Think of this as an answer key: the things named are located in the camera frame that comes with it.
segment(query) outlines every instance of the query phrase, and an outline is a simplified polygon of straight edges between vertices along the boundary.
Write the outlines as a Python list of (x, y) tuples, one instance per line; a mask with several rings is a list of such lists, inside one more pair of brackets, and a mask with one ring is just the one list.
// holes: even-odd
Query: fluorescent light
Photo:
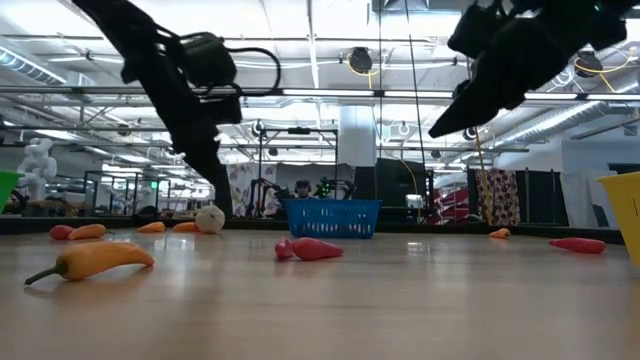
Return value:
[(574, 100), (577, 94), (554, 94), (554, 93), (526, 93), (527, 100)]
[(435, 169), (435, 170), (433, 170), (433, 172), (437, 172), (437, 173), (459, 173), (459, 172), (464, 172), (464, 170), (462, 170), (462, 169)]
[(435, 168), (440, 168), (440, 167), (444, 167), (445, 164), (444, 163), (425, 163), (424, 164), (425, 167), (435, 167)]
[(84, 56), (69, 56), (69, 57), (61, 57), (61, 58), (51, 58), (47, 60), (48, 62), (74, 62), (74, 61), (82, 61), (87, 60)]
[(102, 149), (98, 149), (98, 148), (94, 148), (93, 146), (85, 146), (85, 149), (92, 151), (96, 154), (100, 154), (100, 155), (104, 155), (104, 156), (111, 156), (110, 153), (102, 150)]
[(151, 165), (154, 169), (184, 169), (186, 165)]
[(131, 161), (131, 162), (138, 162), (138, 163), (151, 162), (151, 160), (147, 159), (146, 157), (142, 157), (138, 155), (118, 155), (118, 157), (123, 160)]
[(368, 90), (284, 89), (282, 93), (293, 96), (373, 96), (373, 91)]
[(416, 97), (419, 98), (436, 98), (436, 99), (451, 99), (453, 93), (451, 91), (385, 91), (384, 96), (387, 97)]
[(592, 95), (587, 95), (587, 100), (636, 101), (636, 100), (640, 100), (640, 95), (638, 94), (592, 94)]
[(46, 135), (49, 137), (54, 137), (56, 139), (61, 139), (61, 140), (78, 140), (78, 137), (70, 134), (66, 131), (60, 131), (60, 130), (36, 130), (35, 132), (37, 132), (38, 134), (42, 134), (42, 135)]

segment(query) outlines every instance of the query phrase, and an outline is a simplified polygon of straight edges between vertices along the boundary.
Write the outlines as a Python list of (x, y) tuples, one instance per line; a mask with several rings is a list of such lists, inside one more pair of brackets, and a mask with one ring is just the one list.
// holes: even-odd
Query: yellow bin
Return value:
[(605, 176), (598, 181), (609, 195), (631, 262), (640, 267), (640, 172)]

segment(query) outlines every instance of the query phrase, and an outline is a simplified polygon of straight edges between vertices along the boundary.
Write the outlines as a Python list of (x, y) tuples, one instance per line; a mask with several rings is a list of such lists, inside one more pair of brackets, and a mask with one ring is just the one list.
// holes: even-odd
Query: red object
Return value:
[(71, 226), (56, 225), (49, 230), (49, 235), (53, 240), (69, 240), (69, 234), (71, 234), (73, 230)]
[(280, 238), (276, 243), (276, 258), (278, 261), (284, 261), (293, 257), (293, 243), (286, 237)]
[(312, 238), (300, 238), (293, 243), (293, 252), (301, 260), (313, 261), (339, 257), (344, 254), (341, 248)]
[(549, 245), (585, 254), (601, 254), (607, 247), (607, 244), (600, 240), (584, 238), (556, 239), (549, 241)]

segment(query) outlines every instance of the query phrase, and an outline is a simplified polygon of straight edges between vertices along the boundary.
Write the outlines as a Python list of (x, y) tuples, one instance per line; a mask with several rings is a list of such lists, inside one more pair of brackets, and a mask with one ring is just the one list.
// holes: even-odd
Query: toy vegetable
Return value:
[(300, 238), (294, 241), (293, 252), (305, 261), (328, 259), (344, 254), (341, 248), (313, 238)]
[(74, 230), (71, 226), (56, 225), (49, 230), (49, 236), (51, 236), (53, 240), (67, 240)]
[(25, 280), (25, 285), (58, 274), (69, 281), (83, 280), (120, 265), (153, 265), (154, 260), (138, 245), (131, 243), (95, 242), (69, 247), (56, 259), (54, 267)]
[(278, 261), (284, 261), (293, 257), (293, 243), (284, 236), (276, 243), (275, 250)]
[(165, 226), (162, 221), (152, 222), (143, 227), (138, 228), (139, 233), (157, 233), (164, 232)]
[(176, 224), (173, 226), (173, 232), (197, 232), (198, 228), (193, 221)]
[(107, 233), (107, 228), (102, 224), (81, 226), (69, 234), (69, 240), (99, 239)]
[(219, 233), (224, 226), (224, 222), (224, 212), (215, 205), (203, 207), (198, 210), (198, 214), (196, 215), (196, 225), (203, 234)]
[(585, 238), (556, 239), (549, 241), (549, 245), (584, 254), (601, 254), (607, 248), (600, 240)]
[(509, 236), (511, 236), (511, 231), (509, 231), (509, 229), (507, 228), (502, 228), (500, 230), (496, 230), (491, 234), (489, 234), (489, 237), (492, 237), (495, 239), (504, 239), (504, 240), (506, 240)]

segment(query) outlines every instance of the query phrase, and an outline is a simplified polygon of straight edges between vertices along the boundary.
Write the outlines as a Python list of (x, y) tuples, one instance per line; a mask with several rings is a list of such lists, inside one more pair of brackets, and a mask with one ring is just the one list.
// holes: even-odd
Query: green bin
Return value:
[(0, 214), (4, 210), (4, 206), (11, 196), (11, 190), (18, 183), (18, 179), (22, 177), (22, 174), (0, 171)]

